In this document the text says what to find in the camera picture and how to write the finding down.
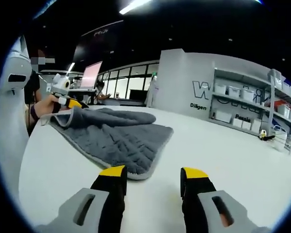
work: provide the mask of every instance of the yellow object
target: yellow object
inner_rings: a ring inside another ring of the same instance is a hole
[[[104,169],[99,176],[117,176],[117,177],[121,177],[122,174],[122,170],[125,167],[125,165],[121,165],[121,166],[114,166],[111,168],[107,168]]]
[[[183,169],[185,170],[187,179],[208,177],[208,175],[205,172],[198,169],[189,168],[189,167],[184,167]]]
[[[68,99],[68,101],[69,101],[68,106],[67,106],[68,108],[73,108],[74,106],[82,108],[82,105],[77,100]]]

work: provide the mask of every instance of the white robot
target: white robot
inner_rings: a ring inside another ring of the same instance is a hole
[[[0,78],[0,171],[2,181],[14,201],[18,201],[18,178],[29,139],[24,86],[32,72],[26,41],[17,39]]]

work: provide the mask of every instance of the monitor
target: monitor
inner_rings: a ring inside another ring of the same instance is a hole
[[[101,64],[102,62],[97,62],[85,68],[80,88],[94,88]]]
[[[135,101],[145,102],[147,91],[142,90],[130,90],[129,99]]]

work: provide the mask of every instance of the human hand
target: human hand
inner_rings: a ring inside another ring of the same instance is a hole
[[[54,104],[58,103],[58,98],[54,95],[49,95],[45,99],[39,101],[34,105],[34,110],[38,118],[45,114],[53,112]]]

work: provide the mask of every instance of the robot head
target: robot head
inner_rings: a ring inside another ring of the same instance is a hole
[[[6,58],[0,78],[0,93],[24,88],[31,72],[27,45],[22,36],[17,39]]]

